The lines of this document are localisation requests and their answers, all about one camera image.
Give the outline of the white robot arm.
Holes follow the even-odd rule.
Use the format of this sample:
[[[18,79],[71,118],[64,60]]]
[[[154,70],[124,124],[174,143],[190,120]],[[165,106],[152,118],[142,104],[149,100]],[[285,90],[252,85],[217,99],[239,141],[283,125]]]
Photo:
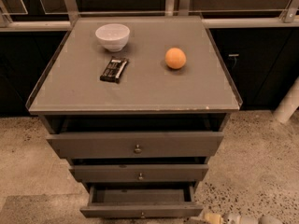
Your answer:
[[[233,213],[227,213],[224,216],[215,213],[206,213],[204,214],[204,220],[209,224],[283,224],[281,220],[271,216],[254,218]]]

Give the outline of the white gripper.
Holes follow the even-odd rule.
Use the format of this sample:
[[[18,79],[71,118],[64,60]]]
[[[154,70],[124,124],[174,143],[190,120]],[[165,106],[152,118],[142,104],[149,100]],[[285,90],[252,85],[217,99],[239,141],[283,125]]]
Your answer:
[[[240,216],[239,214],[227,213],[223,216],[215,213],[205,213],[205,222],[208,224],[258,224],[258,220],[253,217]]]

